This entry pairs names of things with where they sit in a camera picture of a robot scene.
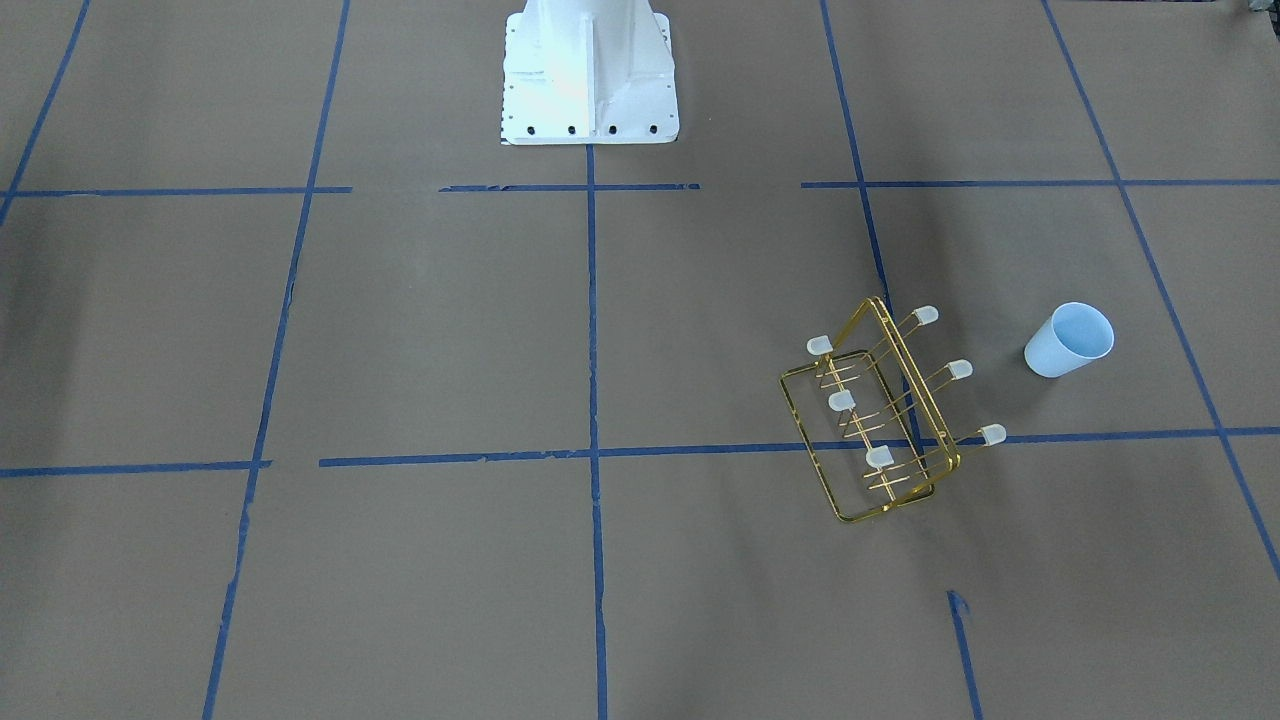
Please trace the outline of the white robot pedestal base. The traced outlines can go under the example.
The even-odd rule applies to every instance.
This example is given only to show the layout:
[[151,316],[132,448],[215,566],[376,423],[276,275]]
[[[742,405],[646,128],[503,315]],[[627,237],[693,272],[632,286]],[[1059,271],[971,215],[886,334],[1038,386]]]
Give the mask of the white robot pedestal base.
[[502,143],[672,143],[680,129],[672,28],[649,1],[527,1],[506,18]]

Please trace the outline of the light blue plastic cup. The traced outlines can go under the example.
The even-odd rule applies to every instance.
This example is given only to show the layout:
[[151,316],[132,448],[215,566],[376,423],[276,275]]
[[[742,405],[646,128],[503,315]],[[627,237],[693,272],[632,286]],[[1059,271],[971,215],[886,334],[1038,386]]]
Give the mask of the light blue plastic cup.
[[1024,347],[1024,361],[1037,375],[1056,379],[1106,357],[1115,331],[1101,310],[1084,302],[1057,306]]

